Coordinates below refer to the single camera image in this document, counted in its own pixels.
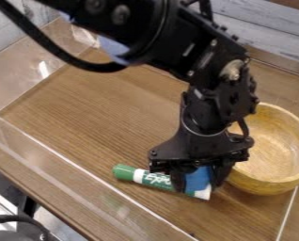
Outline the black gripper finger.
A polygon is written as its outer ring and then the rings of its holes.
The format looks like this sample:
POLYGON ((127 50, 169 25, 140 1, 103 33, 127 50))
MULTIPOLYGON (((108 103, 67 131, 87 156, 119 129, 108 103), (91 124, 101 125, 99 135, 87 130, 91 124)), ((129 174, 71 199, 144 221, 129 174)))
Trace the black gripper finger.
POLYGON ((172 169, 169 172, 169 178, 175 190, 183 193, 185 189, 185 174, 180 170, 172 169))
POLYGON ((219 188, 224 180, 227 179, 232 171, 233 163, 225 163, 224 165, 213 165, 211 167, 211 185, 212 189, 219 188))

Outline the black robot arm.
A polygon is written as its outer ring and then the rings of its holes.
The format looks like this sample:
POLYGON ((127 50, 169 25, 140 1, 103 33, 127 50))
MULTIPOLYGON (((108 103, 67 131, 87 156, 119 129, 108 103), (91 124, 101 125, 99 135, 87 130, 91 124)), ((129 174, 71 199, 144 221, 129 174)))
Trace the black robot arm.
POLYGON ((216 188, 236 163, 248 159, 253 139, 245 125, 256 111, 249 56, 225 27, 216 24, 209 0, 35 0, 71 24, 96 33, 111 56, 93 63, 72 56, 29 18, 0 0, 0 11, 32 40, 69 65, 89 72, 119 72, 147 64, 187 82, 176 134, 148 152, 152 172, 171 177, 180 192, 216 188))

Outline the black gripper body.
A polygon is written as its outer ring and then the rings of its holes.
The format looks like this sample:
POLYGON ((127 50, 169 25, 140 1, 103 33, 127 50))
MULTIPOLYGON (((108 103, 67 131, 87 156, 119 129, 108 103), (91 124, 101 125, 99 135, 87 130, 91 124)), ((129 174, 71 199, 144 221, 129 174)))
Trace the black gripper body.
POLYGON ((227 130, 217 135, 200 136, 184 128, 148 152, 151 172, 192 173, 197 168, 240 162, 248 159, 253 139, 227 130))

